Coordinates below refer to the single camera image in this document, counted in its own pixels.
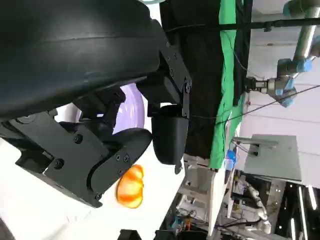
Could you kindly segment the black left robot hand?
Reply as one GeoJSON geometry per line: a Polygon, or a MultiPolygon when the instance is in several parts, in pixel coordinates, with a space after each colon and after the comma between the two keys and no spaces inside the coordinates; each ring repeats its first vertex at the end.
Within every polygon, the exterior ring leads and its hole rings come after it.
{"type": "Polygon", "coordinates": [[[0,3],[0,136],[18,166],[88,206],[149,145],[181,171],[191,86],[140,1],[0,3]]]}

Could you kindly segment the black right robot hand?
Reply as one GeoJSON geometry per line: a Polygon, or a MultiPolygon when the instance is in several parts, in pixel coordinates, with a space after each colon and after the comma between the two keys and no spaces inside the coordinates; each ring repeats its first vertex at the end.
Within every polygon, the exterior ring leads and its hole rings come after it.
{"type": "MultiPolygon", "coordinates": [[[[136,230],[122,229],[117,238],[118,240],[142,240],[141,236],[136,230]]],[[[176,240],[177,237],[172,231],[157,230],[155,232],[154,240],[176,240]]]]}

